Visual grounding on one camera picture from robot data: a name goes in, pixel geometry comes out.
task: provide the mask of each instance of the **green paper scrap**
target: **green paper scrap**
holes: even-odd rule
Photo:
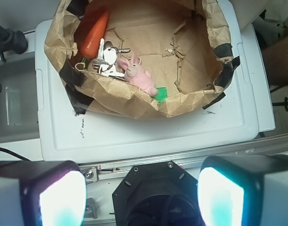
[[[167,97],[167,88],[166,87],[161,87],[161,88],[157,88],[158,90],[158,94],[153,97],[155,100],[158,101],[158,103],[160,104],[161,102],[163,102]]]
[[[84,58],[82,59],[81,63],[85,63],[85,68],[87,68],[87,67],[88,67],[88,63],[89,63],[89,59],[87,59],[87,58],[84,57]]]

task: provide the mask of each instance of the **metal bolt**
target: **metal bolt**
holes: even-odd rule
[[[89,169],[88,171],[86,171],[86,172],[84,173],[84,176],[85,176],[87,179],[91,179],[91,178],[93,178],[94,173],[93,173],[93,171],[92,171],[91,169]]]
[[[169,167],[169,168],[173,168],[173,162],[171,162],[171,161],[168,162],[168,167]]]

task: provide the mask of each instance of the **carrot toy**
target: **carrot toy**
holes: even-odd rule
[[[87,59],[93,59],[97,55],[100,46],[100,40],[103,38],[106,29],[108,14],[109,12],[106,10],[97,20],[85,38],[80,49],[83,57]]]

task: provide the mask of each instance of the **stuffed rabbit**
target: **stuffed rabbit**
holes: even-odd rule
[[[158,90],[155,88],[155,84],[151,79],[151,73],[145,71],[143,66],[139,64],[138,56],[135,53],[133,53],[131,57],[131,64],[123,58],[118,58],[116,62],[125,70],[126,82],[138,86],[151,97],[155,97],[158,94]]]

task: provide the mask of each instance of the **cyan light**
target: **cyan light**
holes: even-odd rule
[[[244,189],[214,168],[201,170],[198,204],[208,226],[241,226]]]
[[[86,205],[85,178],[79,171],[70,171],[40,194],[43,226],[78,226]]]

